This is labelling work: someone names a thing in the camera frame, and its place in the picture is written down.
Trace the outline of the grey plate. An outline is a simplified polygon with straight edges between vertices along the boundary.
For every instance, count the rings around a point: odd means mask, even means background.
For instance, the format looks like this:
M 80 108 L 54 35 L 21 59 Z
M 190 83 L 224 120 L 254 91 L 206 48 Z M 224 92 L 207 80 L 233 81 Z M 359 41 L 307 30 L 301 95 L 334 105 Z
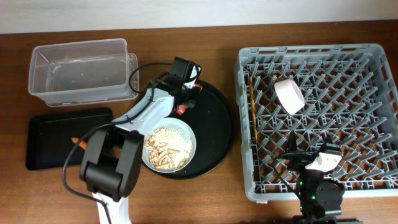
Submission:
M 190 160 L 188 161 L 188 163 L 186 165 L 184 165 L 182 168 L 177 169 L 175 171 L 163 171 L 163 170 L 156 170 L 154 168 L 154 166 L 152 166 L 149 162 L 149 156 L 148 156 L 148 151 L 147 148 L 145 147 L 145 143 L 146 143 L 146 139 L 148 137 L 148 135 L 156 130 L 157 128 L 180 128 L 183 130 L 183 133 L 190 136 L 190 138 L 192 139 L 192 143 L 193 143 L 193 151 L 192 151 L 192 155 Z M 190 161 L 193 159 L 193 156 L 195 154 L 196 151 L 196 147 L 197 147 L 197 142 L 196 142 L 196 137 L 195 134 L 193 132 L 193 130 L 191 129 L 191 127 L 189 125 L 187 125 L 185 122 L 183 122 L 182 120 L 176 119 L 176 118 L 164 118 L 162 120 L 160 120 L 153 128 L 152 130 L 149 131 L 149 133 L 146 135 L 146 138 L 144 139 L 144 149 L 143 149 L 143 153 L 142 153 L 142 161 L 143 163 L 150 169 L 156 172 L 160 172 L 163 174 L 170 174 L 176 171 L 180 171 L 182 170 L 184 167 L 186 167 Z

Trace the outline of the wooden chopstick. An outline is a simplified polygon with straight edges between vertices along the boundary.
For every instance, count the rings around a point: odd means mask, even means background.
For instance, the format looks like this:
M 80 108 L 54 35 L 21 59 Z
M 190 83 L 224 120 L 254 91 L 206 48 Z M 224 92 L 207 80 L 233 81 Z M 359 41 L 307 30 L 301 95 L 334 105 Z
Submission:
M 256 104 L 254 102 L 254 85 L 252 81 L 252 77 L 249 77 L 249 91 L 250 91 L 250 98 L 251 98 L 251 111 L 252 111 L 252 118 L 253 118 L 253 126 L 256 127 L 256 112 L 255 107 Z
M 258 142 L 257 136 L 257 119 L 256 119 L 256 104 L 254 102 L 254 93 L 251 93 L 251 108 L 252 108 L 252 118 L 253 118 L 253 128 L 254 128 L 254 137 L 256 142 Z

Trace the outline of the red snack wrapper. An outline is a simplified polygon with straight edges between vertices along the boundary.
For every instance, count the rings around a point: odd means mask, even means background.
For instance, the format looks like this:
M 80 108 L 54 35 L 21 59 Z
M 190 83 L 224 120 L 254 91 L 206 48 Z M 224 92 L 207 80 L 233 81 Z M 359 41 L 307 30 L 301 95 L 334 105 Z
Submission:
M 200 92 L 201 92 L 203 86 L 200 85 L 200 84 L 194 84 L 194 86 L 199 87 L 199 94 L 200 94 Z M 187 108 L 186 106 L 183 106 L 183 105 L 178 106 L 178 105 L 177 105 L 177 107 L 175 108 L 174 111 L 175 111 L 177 114 L 182 115 L 182 114 L 184 114 L 184 112 L 185 112 L 187 109 L 188 109 L 188 108 Z

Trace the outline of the grey dishwasher rack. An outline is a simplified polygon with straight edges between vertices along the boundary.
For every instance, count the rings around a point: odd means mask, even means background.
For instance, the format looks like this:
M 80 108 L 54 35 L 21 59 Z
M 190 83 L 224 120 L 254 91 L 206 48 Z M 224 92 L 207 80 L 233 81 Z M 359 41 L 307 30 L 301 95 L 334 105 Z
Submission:
M 249 77 L 254 85 L 254 137 Z M 257 203 L 294 200 L 298 173 L 276 157 L 295 131 L 299 151 L 316 151 L 325 137 L 343 159 L 328 179 L 345 198 L 397 195 L 397 87 L 377 44 L 246 47 L 234 66 L 246 197 Z M 290 115 L 274 84 L 293 80 L 305 106 Z

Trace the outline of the orange carrot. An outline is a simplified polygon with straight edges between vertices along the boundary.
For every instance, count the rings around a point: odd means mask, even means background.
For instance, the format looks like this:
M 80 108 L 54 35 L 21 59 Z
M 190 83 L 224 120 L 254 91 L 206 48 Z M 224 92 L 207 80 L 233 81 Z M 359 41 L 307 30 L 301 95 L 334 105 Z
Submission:
M 72 142 L 75 144 L 79 143 L 79 147 L 82 148 L 83 150 L 86 150 L 86 148 L 87 148 L 87 142 L 81 141 L 79 138 L 72 137 Z

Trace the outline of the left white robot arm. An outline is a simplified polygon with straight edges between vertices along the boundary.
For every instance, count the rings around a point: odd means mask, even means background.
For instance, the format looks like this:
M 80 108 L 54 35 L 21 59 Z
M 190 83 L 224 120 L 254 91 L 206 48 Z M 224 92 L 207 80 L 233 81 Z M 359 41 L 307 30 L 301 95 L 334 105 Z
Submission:
M 193 108 L 202 85 L 157 80 L 126 114 L 88 131 L 78 142 L 87 142 L 80 166 L 80 179 L 91 195 L 71 193 L 96 202 L 101 223 L 130 223 L 128 197 L 141 170 L 146 135 L 172 112 Z

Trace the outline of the black rectangular tray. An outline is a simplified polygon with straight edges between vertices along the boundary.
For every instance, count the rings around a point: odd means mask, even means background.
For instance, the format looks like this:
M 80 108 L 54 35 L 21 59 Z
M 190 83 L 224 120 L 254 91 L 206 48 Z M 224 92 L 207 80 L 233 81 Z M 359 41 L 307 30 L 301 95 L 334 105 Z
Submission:
M 75 143 L 92 128 L 113 120 L 110 108 L 69 111 L 33 117 L 29 122 L 25 166 L 28 170 L 63 167 Z

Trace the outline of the clear plastic bin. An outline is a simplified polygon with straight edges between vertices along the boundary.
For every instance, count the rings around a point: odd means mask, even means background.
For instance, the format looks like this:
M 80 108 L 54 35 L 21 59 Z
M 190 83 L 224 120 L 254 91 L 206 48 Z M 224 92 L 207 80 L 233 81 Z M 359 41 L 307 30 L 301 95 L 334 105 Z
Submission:
M 50 107 L 132 100 L 137 67 L 125 39 L 41 45 L 32 51 L 28 91 Z

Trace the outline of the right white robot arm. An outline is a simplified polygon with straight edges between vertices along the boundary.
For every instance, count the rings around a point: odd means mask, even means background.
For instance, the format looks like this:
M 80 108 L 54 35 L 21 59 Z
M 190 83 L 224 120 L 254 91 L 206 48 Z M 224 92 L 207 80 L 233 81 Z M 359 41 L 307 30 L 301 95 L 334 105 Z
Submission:
M 294 223 L 336 223 L 341 215 L 341 204 L 345 187 L 325 178 L 335 170 L 343 158 L 339 146 L 330 137 L 316 151 L 299 151 L 295 132 L 289 135 L 287 149 L 276 159 L 288 160 L 287 169 L 298 173 L 293 193 L 300 201 L 301 215 L 293 217 Z

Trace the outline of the rice and food scraps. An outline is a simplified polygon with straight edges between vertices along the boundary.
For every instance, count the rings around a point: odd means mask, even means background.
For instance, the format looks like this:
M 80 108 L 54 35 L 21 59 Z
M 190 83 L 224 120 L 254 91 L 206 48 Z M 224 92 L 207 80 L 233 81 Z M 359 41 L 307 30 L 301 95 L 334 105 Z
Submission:
M 180 128 L 157 128 L 148 135 L 145 147 L 150 164 L 163 171 L 182 168 L 193 151 L 192 139 Z

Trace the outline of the round black serving tray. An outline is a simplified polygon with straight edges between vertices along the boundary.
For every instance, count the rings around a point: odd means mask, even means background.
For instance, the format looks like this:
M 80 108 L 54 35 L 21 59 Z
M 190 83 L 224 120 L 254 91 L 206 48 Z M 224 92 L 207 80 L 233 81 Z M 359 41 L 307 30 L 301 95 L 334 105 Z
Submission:
M 146 164 L 147 153 L 142 153 L 142 165 L 149 171 L 169 179 L 192 179 L 214 169 L 229 153 L 234 143 L 234 116 L 227 98 L 209 83 L 198 80 L 202 86 L 194 108 L 184 114 L 171 113 L 191 127 L 197 140 L 196 152 L 186 167 L 168 174 L 155 171 Z

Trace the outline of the pink bowl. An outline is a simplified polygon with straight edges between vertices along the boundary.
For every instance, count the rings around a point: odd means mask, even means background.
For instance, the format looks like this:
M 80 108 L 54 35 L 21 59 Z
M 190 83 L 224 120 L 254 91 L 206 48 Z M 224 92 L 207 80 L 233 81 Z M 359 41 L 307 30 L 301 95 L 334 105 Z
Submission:
M 276 82 L 274 89 L 281 105 L 288 114 L 294 115 L 305 106 L 302 92 L 293 80 Z

